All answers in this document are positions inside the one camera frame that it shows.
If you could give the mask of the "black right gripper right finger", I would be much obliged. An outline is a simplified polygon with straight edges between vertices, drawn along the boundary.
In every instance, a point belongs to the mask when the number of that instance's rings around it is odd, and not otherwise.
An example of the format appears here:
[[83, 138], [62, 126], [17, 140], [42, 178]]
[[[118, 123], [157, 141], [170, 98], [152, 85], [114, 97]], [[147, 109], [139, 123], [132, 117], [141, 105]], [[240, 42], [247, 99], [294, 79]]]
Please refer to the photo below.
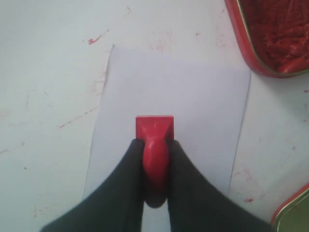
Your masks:
[[168, 209], [173, 232], [270, 232], [271, 225], [217, 190], [176, 140], [169, 142]]

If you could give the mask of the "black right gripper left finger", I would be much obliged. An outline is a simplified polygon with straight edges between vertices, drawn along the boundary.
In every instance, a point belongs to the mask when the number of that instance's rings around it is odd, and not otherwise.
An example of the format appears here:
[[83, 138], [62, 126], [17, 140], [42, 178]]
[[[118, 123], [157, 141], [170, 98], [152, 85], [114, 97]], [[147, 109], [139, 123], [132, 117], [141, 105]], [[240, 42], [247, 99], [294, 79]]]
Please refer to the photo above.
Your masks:
[[45, 225], [43, 232], [139, 232], [143, 214], [144, 142], [132, 140], [109, 177], [73, 209]]

